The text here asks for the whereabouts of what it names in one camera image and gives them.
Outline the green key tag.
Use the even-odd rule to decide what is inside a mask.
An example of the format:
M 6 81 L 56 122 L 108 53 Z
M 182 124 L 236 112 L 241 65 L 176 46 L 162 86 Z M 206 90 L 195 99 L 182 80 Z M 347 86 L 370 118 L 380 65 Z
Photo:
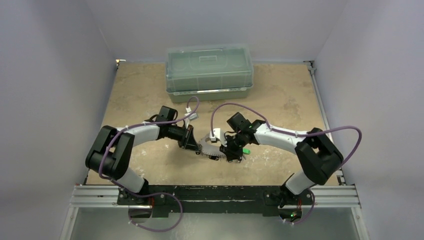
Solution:
M 244 155 L 250 155 L 251 154 L 251 151 L 247 148 L 244 148 L 242 151 L 243 151 Z

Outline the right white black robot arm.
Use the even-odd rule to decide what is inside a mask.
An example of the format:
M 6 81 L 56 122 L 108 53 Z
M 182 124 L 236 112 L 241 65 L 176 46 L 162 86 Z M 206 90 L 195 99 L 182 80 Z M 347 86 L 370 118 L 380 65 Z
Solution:
M 300 198 L 303 191 L 314 185 L 324 185 L 339 168 L 343 155 L 319 128 L 296 132 L 268 125 L 264 120 L 250 122 L 237 112 L 228 125 L 233 135 L 223 134 L 219 150 L 227 161 L 241 160 L 246 145 L 264 145 L 285 150 L 297 156 L 301 169 L 288 178 L 280 188 L 282 200 L 288 204 Z

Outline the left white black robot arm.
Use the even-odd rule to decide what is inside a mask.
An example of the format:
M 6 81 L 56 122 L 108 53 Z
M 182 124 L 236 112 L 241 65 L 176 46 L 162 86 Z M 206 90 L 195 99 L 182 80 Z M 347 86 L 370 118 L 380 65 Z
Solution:
M 199 154 L 201 149 L 194 137 L 194 128 L 188 123 L 176 124 L 176 109 L 162 106 L 159 113 L 146 121 L 124 128 L 103 126 L 86 159 L 85 166 L 129 191 L 129 197 L 138 205 L 149 199 L 149 182 L 130 167 L 133 147 L 146 142 L 168 138 L 179 148 Z

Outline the black key tag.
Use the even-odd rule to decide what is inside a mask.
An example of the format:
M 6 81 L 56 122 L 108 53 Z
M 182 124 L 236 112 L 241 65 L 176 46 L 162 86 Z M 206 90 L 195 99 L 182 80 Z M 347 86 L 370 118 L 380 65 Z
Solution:
M 213 161 L 219 161 L 220 160 L 219 156 L 210 156 L 209 158 Z

